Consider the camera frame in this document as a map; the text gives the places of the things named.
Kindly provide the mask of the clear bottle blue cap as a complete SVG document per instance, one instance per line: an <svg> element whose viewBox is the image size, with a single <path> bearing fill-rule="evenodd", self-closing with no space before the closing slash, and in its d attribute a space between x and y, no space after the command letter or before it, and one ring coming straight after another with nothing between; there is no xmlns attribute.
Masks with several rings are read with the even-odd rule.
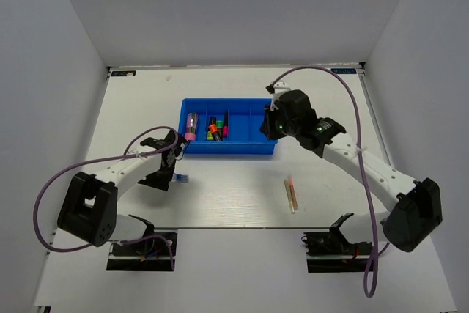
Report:
<svg viewBox="0 0 469 313"><path fill-rule="evenodd" d="M188 174L173 174L173 181L177 183L188 183L190 177Z"/></svg>

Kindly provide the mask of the pink capped tube of leads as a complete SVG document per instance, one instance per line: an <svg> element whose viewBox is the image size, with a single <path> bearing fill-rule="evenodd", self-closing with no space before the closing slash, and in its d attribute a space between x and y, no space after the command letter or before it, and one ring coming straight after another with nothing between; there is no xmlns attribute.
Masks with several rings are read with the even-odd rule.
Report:
<svg viewBox="0 0 469 313"><path fill-rule="evenodd" d="M197 128L199 124L199 115L196 112L188 113L186 119L185 139L187 141L195 141Z"/></svg>

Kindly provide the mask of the pink capped black highlighter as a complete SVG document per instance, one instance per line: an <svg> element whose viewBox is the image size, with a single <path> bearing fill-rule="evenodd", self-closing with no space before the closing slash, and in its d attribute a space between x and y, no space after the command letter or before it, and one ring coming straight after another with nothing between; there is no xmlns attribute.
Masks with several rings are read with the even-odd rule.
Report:
<svg viewBox="0 0 469 313"><path fill-rule="evenodd" d="M225 113L224 113L224 120L223 120L223 124L224 124L224 139L226 139L229 135L229 111L226 110Z"/></svg>

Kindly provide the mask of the green capped black highlighter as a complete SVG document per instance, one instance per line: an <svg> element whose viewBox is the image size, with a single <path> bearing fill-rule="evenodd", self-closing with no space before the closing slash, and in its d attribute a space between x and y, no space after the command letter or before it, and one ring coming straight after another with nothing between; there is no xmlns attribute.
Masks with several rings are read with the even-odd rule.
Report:
<svg viewBox="0 0 469 313"><path fill-rule="evenodd" d="M220 135L221 138L224 137L224 124L222 120L217 120L216 121L216 126L218 130L218 134Z"/></svg>

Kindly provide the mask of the orange capped black highlighter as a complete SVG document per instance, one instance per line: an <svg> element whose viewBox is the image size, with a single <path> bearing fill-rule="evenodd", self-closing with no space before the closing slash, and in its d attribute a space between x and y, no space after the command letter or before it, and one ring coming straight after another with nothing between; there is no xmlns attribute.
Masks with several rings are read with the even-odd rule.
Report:
<svg viewBox="0 0 469 313"><path fill-rule="evenodd" d="M214 140L213 141L222 141L223 138L220 137L218 134L217 126L216 126L216 121L219 120L217 119L216 116L211 116L209 118L209 124L208 124L208 131L212 133Z"/></svg>

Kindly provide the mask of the pink translucent stick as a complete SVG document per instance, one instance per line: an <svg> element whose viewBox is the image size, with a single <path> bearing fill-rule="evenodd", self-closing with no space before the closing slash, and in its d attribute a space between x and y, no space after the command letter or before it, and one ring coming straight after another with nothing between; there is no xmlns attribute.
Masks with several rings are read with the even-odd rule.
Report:
<svg viewBox="0 0 469 313"><path fill-rule="evenodd" d="M296 194L295 194L295 188L294 188L294 183L293 183L292 176L289 175L287 180L288 180L288 183L289 183L289 190L290 190L290 195L291 195L291 199L292 199L292 207L293 207L293 210L296 211L298 209L298 201L297 201L297 197L296 197Z"/></svg>

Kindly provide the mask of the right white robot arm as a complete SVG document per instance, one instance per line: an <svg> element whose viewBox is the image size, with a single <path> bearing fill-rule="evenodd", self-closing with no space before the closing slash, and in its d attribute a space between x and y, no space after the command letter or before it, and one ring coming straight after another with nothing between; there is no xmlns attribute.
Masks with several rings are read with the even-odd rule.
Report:
<svg viewBox="0 0 469 313"><path fill-rule="evenodd" d="M305 150L367 185L386 209L377 216L386 241L411 252L441 224L440 187L435 181L417 181L359 149L343 126L316 115L303 91L279 86L267 90L273 98L265 106L261 132L269 140L291 136Z"/></svg>

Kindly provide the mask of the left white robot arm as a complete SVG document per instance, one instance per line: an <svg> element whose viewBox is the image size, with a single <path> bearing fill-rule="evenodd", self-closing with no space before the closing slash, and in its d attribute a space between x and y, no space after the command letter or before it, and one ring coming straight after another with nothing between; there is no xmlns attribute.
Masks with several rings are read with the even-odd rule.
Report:
<svg viewBox="0 0 469 313"><path fill-rule="evenodd" d="M143 140L129 159L94 174L75 174L59 212L58 228L96 247L129 241L138 253L148 253L155 245L154 226L138 216L119 214L117 203L137 184L167 191L186 144L183 135L170 131L164 139Z"/></svg>

